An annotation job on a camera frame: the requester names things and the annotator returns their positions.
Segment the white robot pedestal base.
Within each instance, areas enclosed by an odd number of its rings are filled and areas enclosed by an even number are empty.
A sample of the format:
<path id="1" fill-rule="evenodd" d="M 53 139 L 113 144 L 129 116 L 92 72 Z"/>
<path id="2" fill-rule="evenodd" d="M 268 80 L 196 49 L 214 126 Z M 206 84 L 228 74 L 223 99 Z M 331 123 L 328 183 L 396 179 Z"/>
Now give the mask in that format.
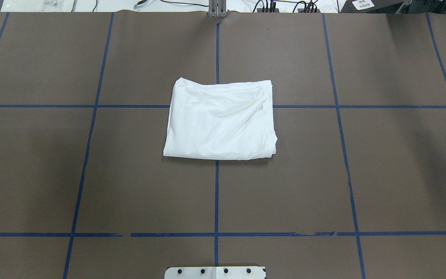
<path id="1" fill-rule="evenodd" d="M 266 268 L 260 266 L 171 267 L 165 279 L 265 279 Z"/>

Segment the white printed t-shirt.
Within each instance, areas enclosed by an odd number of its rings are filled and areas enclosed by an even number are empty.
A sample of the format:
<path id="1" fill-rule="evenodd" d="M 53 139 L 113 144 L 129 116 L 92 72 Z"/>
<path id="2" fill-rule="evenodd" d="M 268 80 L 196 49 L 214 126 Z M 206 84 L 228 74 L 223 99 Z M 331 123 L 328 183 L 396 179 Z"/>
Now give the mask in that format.
<path id="1" fill-rule="evenodd" d="M 179 78 L 175 82 L 165 157 L 271 158 L 277 141 L 270 80 L 205 85 Z"/>

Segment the aluminium frame post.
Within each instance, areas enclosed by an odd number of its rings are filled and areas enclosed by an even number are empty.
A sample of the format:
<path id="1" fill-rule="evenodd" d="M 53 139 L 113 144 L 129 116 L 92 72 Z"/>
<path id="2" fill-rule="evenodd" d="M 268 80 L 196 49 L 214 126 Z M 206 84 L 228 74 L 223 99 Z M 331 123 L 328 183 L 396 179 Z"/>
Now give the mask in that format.
<path id="1" fill-rule="evenodd" d="M 208 16 L 224 18 L 228 14 L 226 0 L 209 0 L 208 1 Z"/>

